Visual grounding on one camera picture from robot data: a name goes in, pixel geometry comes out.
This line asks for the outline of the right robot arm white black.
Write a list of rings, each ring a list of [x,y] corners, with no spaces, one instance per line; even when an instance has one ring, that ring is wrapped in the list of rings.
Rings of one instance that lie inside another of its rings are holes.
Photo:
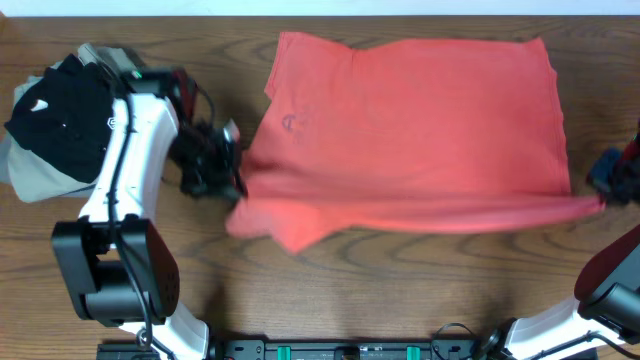
[[[595,359],[607,346],[628,359],[623,346],[639,343],[639,229],[594,255],[573,295],[529,318],[496,329],[474,359]]]

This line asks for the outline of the red t-shirt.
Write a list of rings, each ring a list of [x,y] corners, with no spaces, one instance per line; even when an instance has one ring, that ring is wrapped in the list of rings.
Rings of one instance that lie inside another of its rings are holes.
[[[227,232],[297,253],[351,227],[513,231],[603,210],[571,190],[544,42],[280,35]]]

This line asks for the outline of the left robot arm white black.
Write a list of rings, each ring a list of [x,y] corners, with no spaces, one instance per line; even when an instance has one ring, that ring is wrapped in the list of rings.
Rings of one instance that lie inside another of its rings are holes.
[[[181,170],[179,189],[193,198],[237,201],[239,130],[194,123],[205,92],[180,67],[117,77],[113,130],[97,183],[75,221],[59,222],[52,247],[76,315],[134,335],[101,346],[100,359],[213,359],[209,325],[180,300],[177,263],[156,225],[167,160]]]

